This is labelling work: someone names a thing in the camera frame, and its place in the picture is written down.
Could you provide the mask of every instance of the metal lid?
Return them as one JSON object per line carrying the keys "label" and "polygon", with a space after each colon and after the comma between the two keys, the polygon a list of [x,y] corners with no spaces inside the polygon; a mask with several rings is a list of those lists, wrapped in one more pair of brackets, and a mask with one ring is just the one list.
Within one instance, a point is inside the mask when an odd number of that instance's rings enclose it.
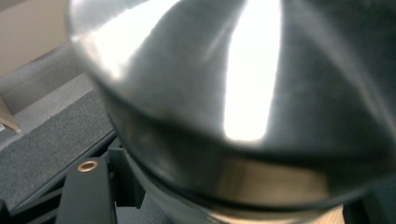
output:
{"label": "metal lid", "polygon": [[[334,198],[343,185],[352,191],[395,169],[396,18],[394,5],[386,4],[72,0],[69,26],[78,56],[124,111],[129,106],[181,135],[223,146],[212,150],[216,162],[203,150],[199,164],[186,170],[233,161],[245,167],[240,176],[250,178],[247,183],[260,182],[265,172],[284,174],[272,164],[320,172],[308,182],[322,179],[326,193],[306,201],[301,194],[291,200],[298,204]],[[139,141],[130,135],[127,114],[110,109],[110,115],[124,141]],[[175,157],[200,150],[195,146],[148,148],[132,154],[177,186],[238,203],[288,205],[247,196],[261,184],[246,184],[244,193],[232,196],[232,190],[217,194],[190,180],[193,174],[179,171]],[[153,159],[154,152],[161,159]],[[281,182],[312,177],[288,174]],[[349,183],[352,175],[358,177]]]}

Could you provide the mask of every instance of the silver metal object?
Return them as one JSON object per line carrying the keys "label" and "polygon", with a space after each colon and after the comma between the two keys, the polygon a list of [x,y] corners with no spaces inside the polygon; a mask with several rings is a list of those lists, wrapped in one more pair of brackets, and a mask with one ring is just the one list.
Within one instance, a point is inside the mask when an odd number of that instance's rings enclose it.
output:
{"label": "silver metal object", "polygon": [[395,8],[71,0],[68,17],[151,175],[213,204],[283,211],[343,203],[394,173]]}

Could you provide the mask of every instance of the kettle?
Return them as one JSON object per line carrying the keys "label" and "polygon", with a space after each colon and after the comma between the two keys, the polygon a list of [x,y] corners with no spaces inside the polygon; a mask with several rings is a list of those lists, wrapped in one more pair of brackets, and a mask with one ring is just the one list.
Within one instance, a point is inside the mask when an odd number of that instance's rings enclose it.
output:
{"label": "kettle", "polygon": [[390,1],[70,0],[68,27],[131,167],[175,222],[292,222],[396,171],[395,12]]}

